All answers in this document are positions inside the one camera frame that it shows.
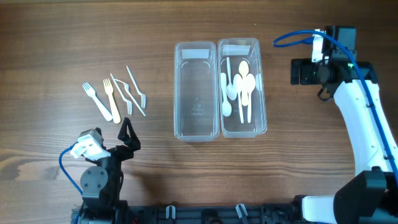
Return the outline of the short white plastic spoon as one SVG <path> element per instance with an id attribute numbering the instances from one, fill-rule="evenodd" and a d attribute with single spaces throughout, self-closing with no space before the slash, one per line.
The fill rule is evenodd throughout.
<path id="1" fill-rule="evenodd" d="M 228 117 L 231 115 L 232 112 L 232 108 L 231 105 L 228 101 L 228 97 L 227 97 L 227 92 L 226 92 L 226 74 L 225 73 L 220 73 L 220 83 L 221 83 L 221 91 L 222 91 L 222 105 L 221 105 L 221 109 L 222 109 L 222 114 L 225 117 Z"/>

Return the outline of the white plastic spoon large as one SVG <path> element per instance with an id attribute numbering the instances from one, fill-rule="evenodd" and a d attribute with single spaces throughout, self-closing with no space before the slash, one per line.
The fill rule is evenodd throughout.
<path id="1" fill-rule="evenodd" d="M 243 107 L 242 107 L 242 99 L 241 99 L 241 92 L 243 90 L 243 80 L 242 80 L 241 75 L 239 75 L 239 74 L 235 74 L 235 76 L 234 76 L 234 87 L 235 87 L 237 95 L 238 95 L 238 109 L 239 109 L 240 122 L 244 123 Z"/>

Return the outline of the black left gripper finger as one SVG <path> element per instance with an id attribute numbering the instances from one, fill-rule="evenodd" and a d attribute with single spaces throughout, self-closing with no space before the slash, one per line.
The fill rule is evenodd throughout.
<path id="1" fill-rule="evenodd" d="M 99 141 L 99 143 L 100 143 L 100 145 L 101 145 L 101 147 L 102 148 L 105 148 L 105 146 L 104 146 L 104 139 L 103 139 L 103 137 L 102 137 L 102 132 L 101 132 L 101 129 L 99 128 L 99 127 L 96 127 L 95 128 L 95 131 L 98 133 L 98 135 L 99 135 L 99 137 L 98 137 L 98 141 Z"/>
<path id="2" fill-rule="evenodd" d="M 134 132 L 131 120 L 127 117 L 123 119 L 123 123 L 118 134 L 118 139 L 132 151 L 138 151 L 141 149 L 141 142 Z"/>

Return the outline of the yellow plastic spoon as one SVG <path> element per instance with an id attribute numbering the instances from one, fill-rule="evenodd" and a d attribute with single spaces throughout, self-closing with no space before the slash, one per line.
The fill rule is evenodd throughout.
<path id="1" fill-rule="evenodd" d="M 240 62 L 239 73 L 242 76 L 242 80 L 243 80 L 243 90 L 241 92 L 242 105 L 247 106 L 248 105 L 248 93 L 246 92 L 246 88 L 245 88 L 245 84 L 244 84 L 245 78 L 249 73 L 249 65 L 248 65 L 247 61 L 243 60 Z"/>

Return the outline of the thin white plastic spoon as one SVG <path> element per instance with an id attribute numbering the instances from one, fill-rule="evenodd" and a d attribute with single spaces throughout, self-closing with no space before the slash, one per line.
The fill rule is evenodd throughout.
<path id="1" fill-rule="evenodd" d="M 227 68 L 227 75 L 228 75 L 228 84 L 226 87 L 227 96 L 230 100 L 234 101 L 237 97 L 237 93 L 236 93 L 236 90 L 235 90 L 235 87 L 233 85 L 232 78 L 231 78 L 231 64 L 230 64 L 229 57 L 226 58 L 226 68 Z"/>

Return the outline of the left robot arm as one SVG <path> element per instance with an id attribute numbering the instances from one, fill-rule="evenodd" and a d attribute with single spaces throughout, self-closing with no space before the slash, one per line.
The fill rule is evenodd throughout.
<path id="1" fill-rule="evenodd" d="M 81 175 L 82 206 L 77 223 L 137 223 L 127 201 L 119 198 L 124 173 L 121 163 L 141 148 L 129 118 L 124 118 L 118 139 L 123 143 L 111 149 L 103 145 L 100 128 L 83 131 L 73 146 L 74 158 L 83 156 L 93 163 Z"/>

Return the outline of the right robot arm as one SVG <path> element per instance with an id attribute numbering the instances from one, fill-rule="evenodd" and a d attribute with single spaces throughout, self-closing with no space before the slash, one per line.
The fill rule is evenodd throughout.
<path id="1" fill-rule="evenodd" d="M 354 154 L 354 178 L 333 195 L 298 195 L 282 216 L 289 223 L 396 223 L 397 144 L 369 62 L 357 60 L 354 27 L 304 30 L 310 58 L 291 61 L 294 85 L 320 85 L 339 108 Z"/>

